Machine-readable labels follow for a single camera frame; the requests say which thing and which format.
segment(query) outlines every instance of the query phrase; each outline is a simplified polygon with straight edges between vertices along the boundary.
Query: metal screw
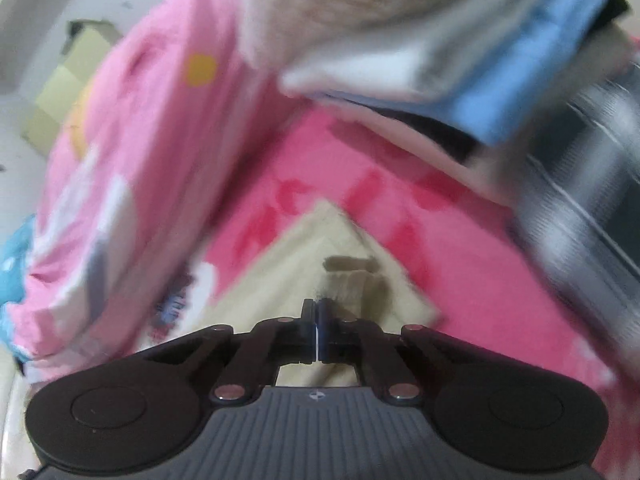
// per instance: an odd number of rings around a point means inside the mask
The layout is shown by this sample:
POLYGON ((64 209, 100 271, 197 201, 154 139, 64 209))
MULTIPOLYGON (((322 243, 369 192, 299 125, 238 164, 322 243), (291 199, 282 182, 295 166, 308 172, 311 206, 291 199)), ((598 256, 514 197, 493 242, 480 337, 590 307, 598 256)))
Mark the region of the metal screw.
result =
POLYGON ((244 397, 246 391, 240 384, 224 384, 213 393, 220 400, 238 400, 244 397))
POLYGON ((396 400, 411 400, 420 395, 420 388, 409 383, 394 384, 389 388, 389 395, 396 400))

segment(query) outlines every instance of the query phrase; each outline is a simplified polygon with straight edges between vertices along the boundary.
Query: white wall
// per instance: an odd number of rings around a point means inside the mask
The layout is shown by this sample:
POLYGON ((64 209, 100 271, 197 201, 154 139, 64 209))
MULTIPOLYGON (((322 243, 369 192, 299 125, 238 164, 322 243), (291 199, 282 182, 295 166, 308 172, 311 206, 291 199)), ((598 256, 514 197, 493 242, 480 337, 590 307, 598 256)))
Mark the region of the white wall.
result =
POLYGON ((17 135, 29 107, 18 96, 0 97, 0 246, 35 211, 46 163, 17 135))
POLYGON ((640 0, 627 0, 635 12, 629 13, 620 24, 635 38, 640 37, 640 0))
POLYGON ((162 0, 20 0, 0 30, 0 66, 32 100, 55 68, 69 20, 110 20, 123 34, 162 0))

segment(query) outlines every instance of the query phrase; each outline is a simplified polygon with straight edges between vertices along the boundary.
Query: gray ribbed plate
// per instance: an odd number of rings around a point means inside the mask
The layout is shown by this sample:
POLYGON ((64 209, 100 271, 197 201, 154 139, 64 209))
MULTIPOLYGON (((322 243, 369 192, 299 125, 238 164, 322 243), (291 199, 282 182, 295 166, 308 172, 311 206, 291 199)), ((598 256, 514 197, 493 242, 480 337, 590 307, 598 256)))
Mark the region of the gray ribbed plate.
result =
MULTIPOLYGON (((53 467, 38 480, 81 480, 53 467)), ((414 408, 368 388, 265 388, 218 410, 187 450, 128 480, 602 480, 588 466, 545 475, 505 473, 443 442, 414 408)))

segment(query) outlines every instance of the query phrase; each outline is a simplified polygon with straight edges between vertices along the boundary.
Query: fabric pile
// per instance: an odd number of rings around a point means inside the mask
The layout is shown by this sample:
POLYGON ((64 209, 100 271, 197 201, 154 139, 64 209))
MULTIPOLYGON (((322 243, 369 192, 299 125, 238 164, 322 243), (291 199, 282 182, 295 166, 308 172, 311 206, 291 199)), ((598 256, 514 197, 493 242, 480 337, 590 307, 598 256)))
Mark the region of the fabric pile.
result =
POLYGON ((341 109, 401 147, 420 146, 427 162, 509 205, 508 192, 473 171, 478 158, 538 120, 538 104, 580 47, 612 34, 628 8, 624 0, 243 4, 241 51, 258 68, 278 69, 284 93, 341 109))

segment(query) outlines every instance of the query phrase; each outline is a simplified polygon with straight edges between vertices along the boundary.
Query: yellow dot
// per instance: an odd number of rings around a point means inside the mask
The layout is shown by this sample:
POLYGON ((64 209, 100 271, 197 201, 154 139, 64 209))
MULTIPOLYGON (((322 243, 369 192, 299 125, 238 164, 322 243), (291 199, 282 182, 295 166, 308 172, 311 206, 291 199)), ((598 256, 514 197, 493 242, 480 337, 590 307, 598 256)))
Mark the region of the yellow dot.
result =
POLYGON ((218 63, 206 54, 193 54, 187 60, 187 83, 189 86, 203 86, 211 83, 218 71, 218 63))
POLYGON ((89 150, 84 132, 84 122, 93 83, 92 80, 87 83, 69 114, 69 136, 77 160, 83 160, 86 152, 89 150))

